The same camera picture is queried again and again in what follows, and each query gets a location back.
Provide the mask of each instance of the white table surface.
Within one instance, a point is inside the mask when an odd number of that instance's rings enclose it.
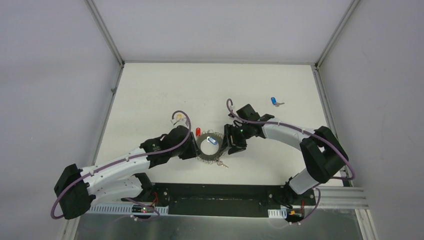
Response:
[[[271,97],[284,105],[275,107]],[[326,126],[317,87],[308,65],[127,63],[117,89],[96,164],[119,157],[146,139],[168,133],[171,114],[185,111],[192,131],[223,133],[234,110],[246,104],[305,128]],[[299,150],[269,139],[247,140],[247,150],[225,155],[229,167],[171,158],[146,171],[153,183],[282,185],[305,168]],[[342,186],[330,180],[327,186]]]

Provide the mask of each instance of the white wall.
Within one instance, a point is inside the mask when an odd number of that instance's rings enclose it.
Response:
[[[364,0],[321,67],[380,239],[424,239],[424,1]]]
[[[351,0],[95,0],[126,61],[315,63]]]
[[[0,5],[0,239],[55,239],[53,187],[92,161],[119,66],[83,0]]]

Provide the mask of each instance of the gray ring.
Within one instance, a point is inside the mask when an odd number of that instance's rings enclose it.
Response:
[[[216,153],[212,154],[212,155],[208,155],[208,154],[203,153],[202,149],[201,149],[202,142],[205,141],[208,137],[212,137],[213,139],[215,139],[218,142],[218,151]],[[223,138],[221,136],[219,136],[218,134],[216,134],[214,132],[206,132],[206,133],[200,135],[197,138],[196,144],[197,144],[197,147],[200,151],[200,154],[198,155],[199,158],[201,158],[205,161],[208,161],[208,162],[210,162],[210,161],[217,162],[220,159],[220,157],[221,157],[220,149],[221,149],[221,146],[223,145]]]

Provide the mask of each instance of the silver key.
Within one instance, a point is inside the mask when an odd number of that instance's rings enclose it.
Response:
[[[223,161],[217,161],[216,162],[216,164],[218,165],[218,166],[220,166],[220,167],[224,167],[224,168],[228,168],[228,166],[227,165],[225,165],[224,163],[223,163]]]

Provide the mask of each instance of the blue object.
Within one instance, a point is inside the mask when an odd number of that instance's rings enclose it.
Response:
[[[213,145],[217,145],[217,144],[218,144],[218,141],[217,141],[217,140],[215,140],[215,139],[213,139],[211,136],[208,136],[208,137],[206,138],[206,140],[207,140],[209,143],[213,144]]]
[[[271,97],[271,103],[272,105],[275,105],[277,103],[277,100],[275,97]]]

